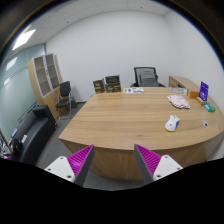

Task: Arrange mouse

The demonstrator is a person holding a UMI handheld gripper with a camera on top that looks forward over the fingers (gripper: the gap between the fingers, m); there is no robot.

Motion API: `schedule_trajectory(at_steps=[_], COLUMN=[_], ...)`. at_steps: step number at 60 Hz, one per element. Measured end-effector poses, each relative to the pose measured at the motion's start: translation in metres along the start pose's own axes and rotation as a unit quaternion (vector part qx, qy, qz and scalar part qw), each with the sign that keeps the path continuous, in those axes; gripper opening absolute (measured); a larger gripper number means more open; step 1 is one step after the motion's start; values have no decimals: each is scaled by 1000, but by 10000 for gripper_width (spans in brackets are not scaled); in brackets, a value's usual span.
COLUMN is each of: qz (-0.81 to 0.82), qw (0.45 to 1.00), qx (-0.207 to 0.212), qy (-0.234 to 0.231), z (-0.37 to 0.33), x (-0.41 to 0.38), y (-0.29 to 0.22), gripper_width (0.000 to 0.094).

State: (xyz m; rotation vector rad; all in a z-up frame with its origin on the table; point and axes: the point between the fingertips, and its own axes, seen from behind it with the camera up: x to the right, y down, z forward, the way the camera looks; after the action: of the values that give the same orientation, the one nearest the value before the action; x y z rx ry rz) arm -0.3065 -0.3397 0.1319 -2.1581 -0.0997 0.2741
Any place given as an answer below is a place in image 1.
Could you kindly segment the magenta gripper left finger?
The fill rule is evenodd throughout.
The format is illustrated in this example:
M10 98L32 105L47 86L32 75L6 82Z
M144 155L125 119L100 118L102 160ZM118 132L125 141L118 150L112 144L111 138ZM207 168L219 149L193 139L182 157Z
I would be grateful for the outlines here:
M45 168L45 171L82 186L94 155L94 146L89 145L68 157L59 156Z

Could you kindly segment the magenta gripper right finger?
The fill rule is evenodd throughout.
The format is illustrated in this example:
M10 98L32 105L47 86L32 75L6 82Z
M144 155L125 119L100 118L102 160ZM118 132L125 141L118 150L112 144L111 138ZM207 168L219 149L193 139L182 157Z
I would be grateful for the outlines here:
M152 183L182 169L182 166L169 155L160 156L138 144L134 145L134 156L145 184Z

